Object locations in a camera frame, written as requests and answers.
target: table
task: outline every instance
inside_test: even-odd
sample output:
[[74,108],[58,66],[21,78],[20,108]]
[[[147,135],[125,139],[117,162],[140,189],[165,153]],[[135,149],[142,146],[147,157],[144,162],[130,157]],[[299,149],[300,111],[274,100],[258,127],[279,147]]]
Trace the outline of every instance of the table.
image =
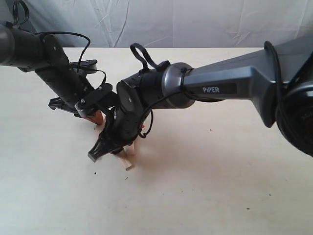
[[[150,48],[156,62],[199,67],[259,48]],[[81,48],[67,48],[76,61]],[[127,48],[91,48],[108,81],[141,64]],[[92,74],[94,86],[102,74]],[[125,171],[87,152],[91,122],[52,111],[56,95],[33,72],[0,67],[0,234],[310,234],[313,159],[266,128],[250,101],[155,111]]]

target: white backdrop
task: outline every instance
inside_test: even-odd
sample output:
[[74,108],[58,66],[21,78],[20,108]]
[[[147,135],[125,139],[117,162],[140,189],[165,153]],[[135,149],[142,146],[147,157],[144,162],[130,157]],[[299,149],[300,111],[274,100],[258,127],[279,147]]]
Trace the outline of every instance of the white backdrop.
[[[25,2],[37,31],[83,33],[91,37],[92,47],[133,42],[147,47],[262,47],[265,40],[280,43],[311,33],[313,26],[313,0]],[[67,40],[73,46],[85,43]]]

